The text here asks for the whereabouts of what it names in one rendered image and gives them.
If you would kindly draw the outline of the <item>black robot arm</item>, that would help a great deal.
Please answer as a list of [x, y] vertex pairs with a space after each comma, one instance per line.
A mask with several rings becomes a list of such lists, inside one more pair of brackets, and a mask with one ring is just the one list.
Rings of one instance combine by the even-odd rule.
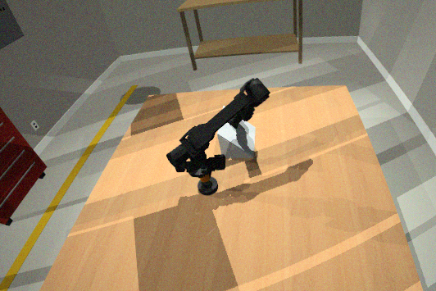
[[[245, 94], [244, 91], [246, 91], [247, 94]], [[194, 158], [201, 155], [209, 148], [216, 131], [227, 122], [237, 129], [240, 121], [249, 121], [254, 114], [254, 107], [258, 107], [269, 98], [269, 95], [270, 91], [258, 78], [250, 79], [242, 86], [232, 102], [207, 123], [194, 126], [179, 139], [181, 144], [166, 154], [171, 165], [177, 168], [190, 157]], [[187, 138], [185, 138], [186, 136]], [[209, 172], [206, 159], [204, 157], [199, 158], [200, 159], [190, 161], [188, 173], [192, 177], [202, 178]]]

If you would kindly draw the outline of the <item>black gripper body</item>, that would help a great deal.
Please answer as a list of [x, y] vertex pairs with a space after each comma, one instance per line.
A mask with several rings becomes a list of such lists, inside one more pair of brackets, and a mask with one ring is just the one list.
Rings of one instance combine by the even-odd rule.
[[[207, 166], [209, 167], [209, 169], [214, 168], [214, 170], [216, 171], [223, 171], [225, 169], [225, 155], [224, 154], [220, 154], [220, 155], [214, 155], [214, 157], [209, 157], [207, 159], [207, 154], [205, 153], [205, 151], [199, 155], [196, 156], [194, 158], [190, 157], [189, 160], [197, 160], [200, 159], [199, 157], [204, 157], [207, 161]], [[177, 172], [185, 172], [185, 169], [188, 171], [188, 167], [189, 164], [191, 163], [190, 161], [185, 161], [184, 163], [182, 163], [180, 166], [178, 166], [176, 169]]]

